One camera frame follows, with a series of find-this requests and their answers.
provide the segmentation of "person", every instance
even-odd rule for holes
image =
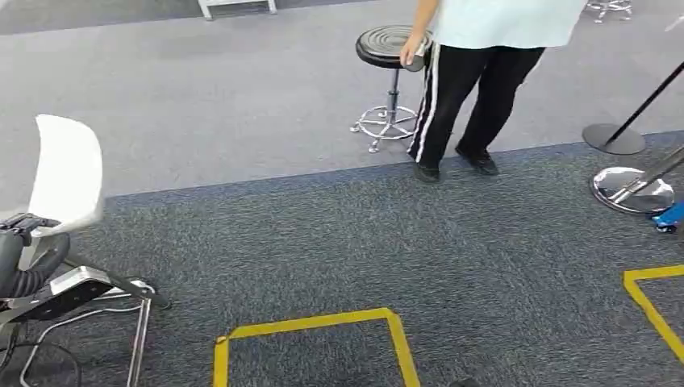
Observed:
[[[511,115],[515,93],[544,50],[566,45],[586,0],[418,0],[400,60],[410,65],[436,13],[416,130],[408,149],[416,176],[440,180],[440,162],[461,104],[478,99],[456,146],[479,173],[498,174],[487,147]]]

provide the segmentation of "white stripe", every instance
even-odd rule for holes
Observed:
[[[420,162],[423,158],[423,151],[425,150],[425,139],[428,137],[428,129],[430,124],[432,124],[432,119],[435,118],[435,110],[437,108],[437,85],[439,85],[439,73],[440,73],[440,51],[441,44],[436,44],[435,51],[433,52],[432,62],[430,66],[430,71],[432,72],[432,100],[430,101],[430,112],[427,114],[427,119],[425,125],[423,126],[423,132],[420,134],[420,145],[418,147],[418,155],[415,158],[416,162]]]
[[[428,88],[428,79],[430,79],[430,72],[432,71],[432,61],[430,61],[430,64],[427,66],[426,74],[425,74],[425,80],[423,81],[423,92],[425,93],[424,90],[427,90]],[[413,137],[411,138],[411,145],[408,146],[407,153],[411,152],[411,149],[413,149],[413,144],[415,144],[415,138],[418,135],[418,132],[420,131],[420,122],[423,120],[423,113],[425,112],[425,97],[423,96],[423,101],[420,102],[420,109],[418,112],[418,115],[416,116],[416,123],[415,123],[415,132],[413,133]]]

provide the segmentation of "black cushion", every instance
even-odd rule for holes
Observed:
[[[411,35],[411,26],[381,26],[368,30],[357,39],[357,55],[369,65],[383,69],[401,69],[399,53]]]

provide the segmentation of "stanchion base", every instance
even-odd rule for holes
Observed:
[[[674,204],[674,189],[662,179],[658,179],[634,193],[630,198],[615,203],[611,197],[644,171],[634,168],[612,167],[604,169],[591,179],[591,193],[603,204],[613,210],[628,214],[657,214]]]
[[[615,141],[607,144],[608,139],[610,139],[619,128],[620,126],[613,123],[595,123],[584,129],[582,138],[584,138],[586,143],[591,147],[612,155],[633,155],[646,148],[644,137],[629,129],[624,131]]]

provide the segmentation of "yellow tape square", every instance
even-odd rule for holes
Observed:
[[[663,340],[672,349],[672,352],[684,364],[684,344],[676,333],[669,327],[655,306],[649,301],[644,292],[636,283],[639,280],[655,280],[658,278],[684,276],[684,264],[668,266],[664,268],[647,268],[645,270],[630,270],[624,272],[624,288],[632,296],[634,301],[641,306],[646,317],[656,328]]]
[[[279,322],[267,322],[265,324],[246,325],[237,327],[230,335],[220,336],[214,346],[214,387],[228,387],[228,342],[231,339],[242,339],[273,333],[301,331],[320,327],[332,327],[346,323],[359,323],[362,321],[386,319],[390,326],[390,335],[397,354],[399,368],[402,371],[404,385],[406,387],[420,387],[420,381],[415,371],[411,350],[404,334],[402,320],[388,308],[372,310],[358,310],[324,316],[298,318]]]

